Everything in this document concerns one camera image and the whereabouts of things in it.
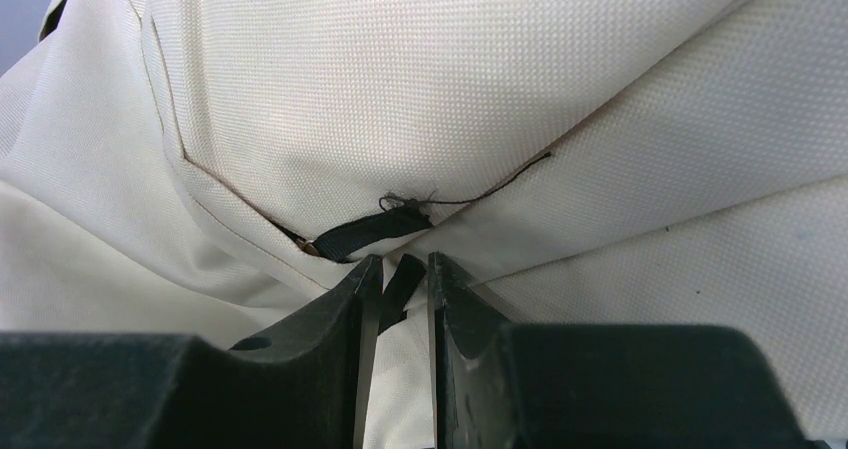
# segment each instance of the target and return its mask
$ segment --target loose thread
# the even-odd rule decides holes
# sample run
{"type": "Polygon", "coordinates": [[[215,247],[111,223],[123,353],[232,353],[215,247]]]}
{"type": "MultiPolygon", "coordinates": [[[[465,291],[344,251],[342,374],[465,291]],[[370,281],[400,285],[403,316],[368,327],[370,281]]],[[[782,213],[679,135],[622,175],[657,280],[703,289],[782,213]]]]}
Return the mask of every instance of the loose thread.
{"type": "Polygon", "coordinates": [[[436,199],[432,199],[433,194],[435,194],[435,191],[434,191],[432,194],[430,194],[430,196],[427,199],[418,200],[418,199],[415,199],[415,198],[403,198],[403,197],[398,196],[397,194],[390,192],[390,193],[386,194],[385,196],[381,197],[380,200],[378,201],[379,204],[380,204],[380,209],[382,209],[383,212],[385,212],[385,211],[388,211],[389,209],[393,209],[393,208],[397,208],[397,207],[409,207],[409,208],[413,208],[413,209],[419,209],[423,206],[430,205],[430,204],[435,204],[435,205],[440,205],[440,206],[458,206],[458,205],[461,205],[461,204],[471,204],[472,202],[477,202],[479,200],[485,199],[485,198],[495,194],[496,192],[500,191],[504,187],[512,184],[513,182],[515,182],[516,179],[518,179],[518,176],[524,174],[524,172],[527,169],[530,169],[531,167],[533,167],[537,163],[539,163],[539,162],[541,162],[541,161],[543,161],[543,160],[545,160],[545,159],[547,159],[551,156],[553,156],[552,153],[546,152],[545,154],[540,156],[535,161],[524,166],[520,171],[515,173],[515,175],[513,175],[511,178],[509,178],[509,180],[507,180],[503,184],[496,186],[492,189],[489,189],[488,191],[484,192],[483,194],[481,194],[481,195],[479,195],[479,196],[477,196],[473,199],[466,199],[464,201],[439,201],[439,200],[436,200],[436,199]]]}

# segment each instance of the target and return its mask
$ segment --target black strap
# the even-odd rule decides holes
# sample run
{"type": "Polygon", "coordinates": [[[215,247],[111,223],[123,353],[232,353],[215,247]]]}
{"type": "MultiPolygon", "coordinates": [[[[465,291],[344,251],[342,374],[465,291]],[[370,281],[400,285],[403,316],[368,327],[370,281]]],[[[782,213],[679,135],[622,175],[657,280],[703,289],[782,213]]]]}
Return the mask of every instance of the black strap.
{"type": "Polygon", "coordinates": [[[383,309],[380,314],[380,330],[383,331],[406,319],[403,308],[424,279],[427,269],[418,258],[404,254],[398,263],[394,277],[383,291],[383,309]]]}
{"type": "Polygon", "coordinates": [[[38,35],[39,41],[43,41],[45,37],[49,36],[51,32],[59,27],[59,20],[62,19],[62,13],[65,11],[65,4],[67,2],[68,0],[59,1],[59,4],[56,4],[56,7],[47,15],[44,25],[41,26],[41,34],[38,35]]]}
{"type": "Polygon", "coordinates": [[[418,208],[396,207],[330,229],[318,236],[311,246],[322,257],[345,262],[347,256],[369,244],[432,227],[430,217],[422,214],[418,208]]]}

